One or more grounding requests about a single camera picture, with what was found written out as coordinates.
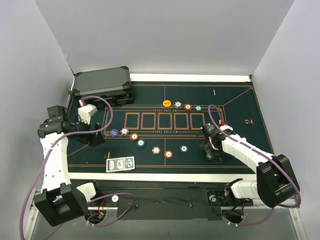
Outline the green blue poker chip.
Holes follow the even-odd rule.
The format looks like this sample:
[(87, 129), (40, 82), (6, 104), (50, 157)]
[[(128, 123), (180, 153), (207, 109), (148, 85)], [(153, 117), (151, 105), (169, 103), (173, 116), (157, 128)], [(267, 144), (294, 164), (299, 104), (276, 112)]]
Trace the green blue poker chip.
[(212, 156), (210, 153), (207, 153), (207, 154), (206, 154), (206, 158), (207, 158), (208, 160), (212, 160), (212, 159), (213, 159), (213, 156)]
[(137, 143), (137, 146), (141, 149), (143, 149), (146, 146), (146, 143), (143, 139), (138, 139), (136, 143)]
[(202, 111), (202, 107), (201, 107), (200, 105), (196, 105), (196, 106), (194, 107), (194, 110), (195, 110), (196, 112), (201, 112), (201, 111)]

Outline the green blue chip stack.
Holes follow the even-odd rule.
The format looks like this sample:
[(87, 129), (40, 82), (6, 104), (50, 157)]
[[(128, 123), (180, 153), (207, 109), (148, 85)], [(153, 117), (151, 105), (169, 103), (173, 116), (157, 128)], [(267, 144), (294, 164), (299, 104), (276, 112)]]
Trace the green blue chip stack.
[(181, 145), (180, 146), (180, 151), (182, 152), (182, 153), (187, 153), (188, 152), (188, 147), (186, 146), (186, 145)]

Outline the white blue poker chip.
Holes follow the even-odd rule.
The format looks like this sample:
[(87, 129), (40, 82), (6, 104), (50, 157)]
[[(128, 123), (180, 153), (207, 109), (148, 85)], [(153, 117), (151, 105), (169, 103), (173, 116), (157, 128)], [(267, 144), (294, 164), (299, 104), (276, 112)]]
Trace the white blue poker chip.
[(181, 103), (180, 101), (176, 101), (176, 102), (174, 103), (174, 107), (175, 107), (176, 109), (179, 109), (181, 106), (182, 106), (182, 103)]
[(127, 136), (127, 135), (129, 134), (129, 130), (128, 130), (127, 128), (125, 128), (125, 127), (122, 128), (120, 132), (121, 132), (121, 134), (122, 134), (123, 136)]

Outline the orange red poker chip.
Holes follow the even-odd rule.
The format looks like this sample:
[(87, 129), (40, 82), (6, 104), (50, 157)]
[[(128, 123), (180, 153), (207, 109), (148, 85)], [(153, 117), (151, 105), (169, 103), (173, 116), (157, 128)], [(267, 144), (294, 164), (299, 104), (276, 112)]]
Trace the orange red poker chip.
[(139, 135), (137, 133), (134, 132), (130, 135), (131, 141), (137, 141), (138, 139), (139, 139)]
[(187, 104), (184, 105), (184, 109), (185, 109), (186, 111), (191, 111), (191, 110), (192, 110), (192, 105), (189, 104), (189, 103), (187, 103)]

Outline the blue playing card deck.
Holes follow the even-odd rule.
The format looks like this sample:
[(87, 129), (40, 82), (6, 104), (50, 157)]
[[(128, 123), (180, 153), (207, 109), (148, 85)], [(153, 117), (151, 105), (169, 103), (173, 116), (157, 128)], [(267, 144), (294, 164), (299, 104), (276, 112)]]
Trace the blue playing card deck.
[(117, 173), (126, 172), (135, 169), (135, 157), (119, 157), (106, 160), (106, 172)]

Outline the orange red chip stack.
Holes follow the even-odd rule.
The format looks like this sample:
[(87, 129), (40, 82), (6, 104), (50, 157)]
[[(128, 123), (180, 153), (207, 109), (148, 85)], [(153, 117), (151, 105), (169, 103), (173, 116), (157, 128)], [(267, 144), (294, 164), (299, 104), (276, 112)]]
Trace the orange red chip stack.
[(173, 152), (171, 150), (167, 150), (164, 152), (164, 156), (165, 158), (170, 159), (173, 157)]

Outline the white blue chip stack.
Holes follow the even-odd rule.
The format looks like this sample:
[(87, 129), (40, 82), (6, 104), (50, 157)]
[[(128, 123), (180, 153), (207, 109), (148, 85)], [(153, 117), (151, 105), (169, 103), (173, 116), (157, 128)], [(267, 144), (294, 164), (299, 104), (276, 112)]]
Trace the white blue chip stack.
[(160, 153), (161, 150), (160, 150), (160, 148), (158, 146), (155, 146), (155, 147), (152, 148), (151, 151), (152, 151), (153, 154), (157, 155), (157, 154)]

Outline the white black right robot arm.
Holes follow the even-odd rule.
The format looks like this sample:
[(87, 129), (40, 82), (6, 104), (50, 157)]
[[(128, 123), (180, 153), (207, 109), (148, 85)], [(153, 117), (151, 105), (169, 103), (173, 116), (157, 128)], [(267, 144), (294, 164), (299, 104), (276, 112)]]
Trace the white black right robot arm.
[(239, 200), (261, 200), (269, 208), (285, 207), (285, 201), (298, 195), (300, 187), (285, 155), (260, 150), (228, 125), (215, 126), (209, 122), (200, 129), (205, 137), (201, 148), (208, 159), (223, 162), (231, 156), (256, 175), (254, 180), (238, 178), (227, 183), (223, 192), (226, 203), (234, 205)]

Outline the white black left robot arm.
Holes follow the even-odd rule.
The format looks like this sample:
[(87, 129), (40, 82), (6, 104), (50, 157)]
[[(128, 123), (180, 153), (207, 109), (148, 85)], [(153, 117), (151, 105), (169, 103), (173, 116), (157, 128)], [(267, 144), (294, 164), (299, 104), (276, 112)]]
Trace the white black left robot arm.
[(34, 204), (52, 226), (58, 226), (88, 213), (88, 205), (97, 206), (103, 193), (95, 180), (79, 186), (71, 183), (68, 172), (67, 148), (69, 139), (97, 147), (105, 142), (99, 132), (91, 133), (91, 118), (96, 106), (87, 104), (77, 110), (77, 121), (70, 122), (63, 106), (47, 109), (48, 119), (37, 131), (46, 159), (41, 193)]

